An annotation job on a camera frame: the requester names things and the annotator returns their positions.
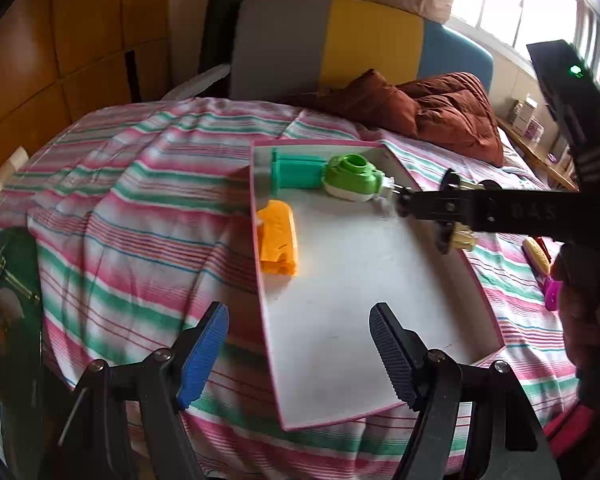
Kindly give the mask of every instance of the blue headboard panel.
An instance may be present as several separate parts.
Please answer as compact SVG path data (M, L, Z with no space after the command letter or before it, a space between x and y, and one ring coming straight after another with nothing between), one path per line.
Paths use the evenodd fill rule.
M493 76L493 57L475 41L444 27L424 20L424 39L418 79L448 72L471 72L489 92Z

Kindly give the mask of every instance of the striped bedsheet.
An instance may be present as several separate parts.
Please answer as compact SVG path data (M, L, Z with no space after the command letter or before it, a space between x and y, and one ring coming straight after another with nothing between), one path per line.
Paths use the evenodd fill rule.
M314 430L285 433L278 423L249 216L250 142L267 138L379 140L425 190L447 168L474 182L544 188L524 169L284 105L200 98L105 108L36 153L0 195L0 229L26 225L38 240L46 360L75 385L90 360L142 360L222 301L227 342L183 417L206 473L390 478L415 422L406 406ZM481 234L468 253L506 342L481 364L507 360L544 423L574 400L576 379L521 243ZM134 447L146 452L138 407L128 411ZM469 413L463 406L450 467L462 459Z

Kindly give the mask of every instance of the human hand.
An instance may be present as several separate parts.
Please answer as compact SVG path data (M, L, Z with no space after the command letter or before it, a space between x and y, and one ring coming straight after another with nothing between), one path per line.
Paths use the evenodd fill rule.
M558 312L567 357L578 368L584 368L592 359L596 346L600 345L600 303L596 306L595 316L591 316L587 298L569 283L560 255L554 262L551 277L563 282L558 295Z

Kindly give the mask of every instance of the window sill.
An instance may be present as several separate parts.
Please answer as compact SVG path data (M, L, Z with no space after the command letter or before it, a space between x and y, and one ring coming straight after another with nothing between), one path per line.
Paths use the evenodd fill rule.
M510 62L515 64L520 70L524 70L532 78L536 79L536 72L533 69L531 63L525 58L520 56L513 48L509 45L501 42L495 36L492 36L488 32L481 30L480 28L472 27L467 23L451 16L449 21L445 23L449 28L452 28L456 32L465 35L466 37L474 40L476 43L481 44L487 50L494 50L501 56L507 58Z

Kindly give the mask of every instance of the metal bolt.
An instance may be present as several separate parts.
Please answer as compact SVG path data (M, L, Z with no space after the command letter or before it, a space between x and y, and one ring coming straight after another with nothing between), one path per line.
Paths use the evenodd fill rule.
M107 364L107 362L103 359L96 359L95 361L91 361L89 363L89 370L92 372L99 372L100 370L102 370L104 368L104 365Z
M429 350L427 352L427 358L429 361L439 363L440 361L445 360L445 353L442 350Z
M154 359L159 363L164 363L171 359L171 350L168 348L158 348L154 352Z
M506 361L496 361L494 362L493 367L501 374L508 374L511 371L511 367Z

